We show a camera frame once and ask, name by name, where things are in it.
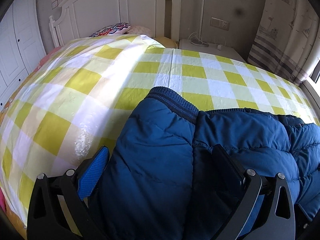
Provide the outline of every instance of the checkered blanket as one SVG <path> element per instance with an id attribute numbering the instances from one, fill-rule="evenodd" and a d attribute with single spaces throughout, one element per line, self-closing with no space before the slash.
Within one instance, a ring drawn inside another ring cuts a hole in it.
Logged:
<path id="1" fill-rule="evenodd" d="M 75 169 L 101 145 L 112 151 L 154 86 L 169 87 L 204 111 L 250 107 L 319 124 L 298 87 L 254 66 L 166 49 L 146 36 L 71 41 L 23 86 L 0 127 L 1 187 L 23 223 L 36 176 Z"/>

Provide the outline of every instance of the window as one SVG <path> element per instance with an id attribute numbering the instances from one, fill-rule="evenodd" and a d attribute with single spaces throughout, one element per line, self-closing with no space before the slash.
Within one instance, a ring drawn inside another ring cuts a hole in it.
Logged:
<path id="1" fill-rule="evenodd" d="M 319 76 L 320 76 L 320 61 L 318 62 L 315 70 L 313 71 L 313 73 L 311 74 L 310 77 L 315 83 L 317 83 L 318 79 L 319 79 Z"/>

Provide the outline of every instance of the blue down jacket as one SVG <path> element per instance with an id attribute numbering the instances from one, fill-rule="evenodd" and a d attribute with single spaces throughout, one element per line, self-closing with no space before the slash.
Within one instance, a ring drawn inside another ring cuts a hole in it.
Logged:
<path id="1" fill-rule="evenodd" d="M 313 219 L 320 206 L 319 127 L 253 109 L 199 111 L 164 87 L 151 89 L 127 120 L 90 212 L 111 239 L 210 239 L 238 201 L 215 168 L 216 144 L 245 169 L 284 173 L 293 203 Z"/>

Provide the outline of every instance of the curtain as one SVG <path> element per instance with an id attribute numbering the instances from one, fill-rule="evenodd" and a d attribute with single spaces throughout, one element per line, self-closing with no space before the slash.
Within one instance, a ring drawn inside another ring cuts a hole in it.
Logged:
<path id="1" fill-rule="evenodd" d="M 319 56 L 319 17 L 308 0 L 266 0 L 248 63 L 299 85 Z"/>

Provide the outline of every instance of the white headboard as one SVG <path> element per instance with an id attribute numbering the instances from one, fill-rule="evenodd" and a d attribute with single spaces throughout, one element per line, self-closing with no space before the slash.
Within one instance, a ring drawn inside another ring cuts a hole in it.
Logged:
<path id="1" fill-rule="evenodd" d="M 50 16 L 50 31 L 55 47 L 89 37 L 101 28 L 127 22 L 164 36 L 165 0 L 63 0 L 58 20 Z M 171 39 L 179 40 L 181 0 L 172 0 Z"/>

